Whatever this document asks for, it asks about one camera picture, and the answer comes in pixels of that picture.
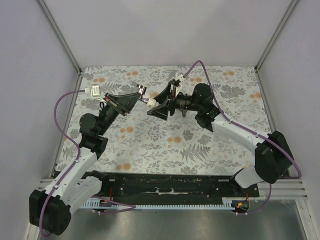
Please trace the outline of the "white elbow fitting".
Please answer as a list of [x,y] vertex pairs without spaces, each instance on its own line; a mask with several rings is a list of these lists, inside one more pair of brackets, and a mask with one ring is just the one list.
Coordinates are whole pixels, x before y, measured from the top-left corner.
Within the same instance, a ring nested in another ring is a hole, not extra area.
[[157,101],[154,98],[149,98],[147,101],[147,105],[150,107],[154,107],[157,104]]

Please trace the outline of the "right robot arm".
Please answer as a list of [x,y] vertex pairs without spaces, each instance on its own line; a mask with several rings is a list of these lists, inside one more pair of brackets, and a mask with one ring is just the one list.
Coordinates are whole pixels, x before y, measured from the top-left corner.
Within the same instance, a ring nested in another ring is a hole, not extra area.
[[239,187],[246,189],[261,182],[274,184],[292,166],[293,156],[282,133],[257,132],[223,115],[213,103],[214,94],[205,83],[197,84],[192,95],[181,93],[181,88],[173,81],[155,97],[144,94],[143,101],[150,107],[147,114],[167,120],[176,111],[196,112],[195,120],[200,127],[228,137],[253,153],[254,166],[233,175]]

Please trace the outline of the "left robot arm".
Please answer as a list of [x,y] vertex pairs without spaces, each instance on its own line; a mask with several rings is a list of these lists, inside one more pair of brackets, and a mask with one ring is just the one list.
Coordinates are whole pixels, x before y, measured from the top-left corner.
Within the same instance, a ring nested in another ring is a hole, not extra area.
[[68,227],[74,212],[102,188],[102,181],[85,172],[104,153],[108,138],[104,134],[118,115],[126,116],[141,97],[140,93],[100,98],[104,106],[98,115],[86,113],[79,120],[81,140],[76,143],[77,155],[43,190],[35,189],[29,196],[29,222],[39,228],[43,238],[61,235]]

